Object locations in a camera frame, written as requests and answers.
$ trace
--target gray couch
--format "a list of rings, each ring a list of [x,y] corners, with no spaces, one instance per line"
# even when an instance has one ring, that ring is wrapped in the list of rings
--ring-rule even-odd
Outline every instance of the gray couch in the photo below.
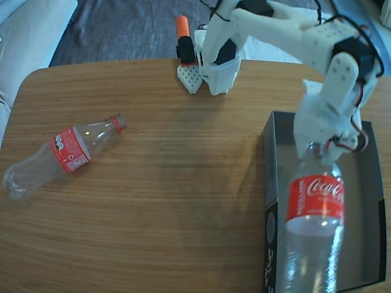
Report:
[[[0,146],[16,94],[49,66],[77,0],[0,0]]]

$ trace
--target bottle neck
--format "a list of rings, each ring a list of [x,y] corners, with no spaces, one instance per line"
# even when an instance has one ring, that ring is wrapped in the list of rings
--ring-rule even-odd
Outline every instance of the bottle neck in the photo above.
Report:
[[[334,162],[331,161],[329,153],[329,143],[316,143],[312,142],[309,144],[307,152],[305,153],[304,158],[321,160],[323,165],[329,165]]]

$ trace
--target white 3d-printed robot arm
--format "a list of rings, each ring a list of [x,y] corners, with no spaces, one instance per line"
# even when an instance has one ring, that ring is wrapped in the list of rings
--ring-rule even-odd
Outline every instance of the white 3d-printed robot arm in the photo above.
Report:
[[[313,85],[305,95],[294,119],[294,138],[299,158],[310,142],[330,141],[332,159],[357,148],[362,132],[360,108],[369,99],[377,83],[377,61],[365,77],[357,82],[359,65],[346,52],[335,52],[335,45],[358,38],[353,27],[339,21],[320,25],[297,10],[269,1],[272,17],[238,9],[239,0],[222,0],[207,30],[197,30],[194,47],[199,73],[208,83],[212,95],[227,93],[239,72],[241,59],[216,64],[224,44],[231,40],[240,51],[248,36],[270,43],[325,75],[323,85]]]

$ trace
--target coca-cola bottle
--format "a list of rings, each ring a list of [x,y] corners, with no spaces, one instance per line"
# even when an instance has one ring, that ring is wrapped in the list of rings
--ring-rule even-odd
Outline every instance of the coca-cola bottle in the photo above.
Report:
[[[53,137],[31,157],[8,168],[3,185],[13,200],[22,200],[46,183],[75,171],[95,159],[126,122],[118,114],[89,125],[77,125]]]
[[[288,187],[288,212],[281,230],[286,255],[277,293],[337,291],[344,191],[328,144],[310,144]]]

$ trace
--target coca-cola logo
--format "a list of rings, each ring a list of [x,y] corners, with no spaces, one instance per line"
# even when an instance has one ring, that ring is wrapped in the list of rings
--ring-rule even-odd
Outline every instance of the coca-cola logo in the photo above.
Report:
[[[312,196],[316,194],[322,194],[324,196],[330,196],[335,200],[343,203],[344,188],[343,183],[330,183],[325,178],[314,179],[307,188],[307,195]]]

